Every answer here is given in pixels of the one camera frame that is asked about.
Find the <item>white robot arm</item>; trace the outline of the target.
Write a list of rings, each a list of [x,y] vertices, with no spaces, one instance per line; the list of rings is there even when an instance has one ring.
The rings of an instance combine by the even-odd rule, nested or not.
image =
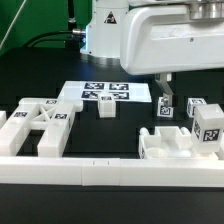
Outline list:
[[[224,0],[92,0],[83,58],[156,74],[165,104],[167,76],[224,67]]]

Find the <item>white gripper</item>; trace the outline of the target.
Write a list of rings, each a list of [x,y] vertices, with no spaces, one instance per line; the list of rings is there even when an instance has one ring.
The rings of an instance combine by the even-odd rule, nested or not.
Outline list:
[[[120,63],[132,75],[158,73],[171,107],[168,72],[224,67],[224,3],[135,3],[123,19]]]

